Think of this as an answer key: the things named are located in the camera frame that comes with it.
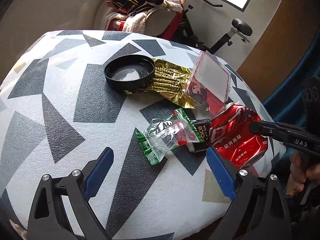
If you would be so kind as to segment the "person's right hand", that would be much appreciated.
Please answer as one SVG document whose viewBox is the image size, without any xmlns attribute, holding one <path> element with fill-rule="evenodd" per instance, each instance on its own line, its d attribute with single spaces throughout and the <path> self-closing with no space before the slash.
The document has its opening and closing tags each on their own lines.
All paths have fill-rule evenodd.
<svg viewBox="0 0 320 240">
<path fill-rule="evenodd" d="M 290 154 L 290 176 L 286 186 L 286 195 L 293 196 L 304 190 L 304 183 L 307 180 L 319 184 L 319 164 L 306 168 L 303 154 L 294 151 Z"/>
</svg>

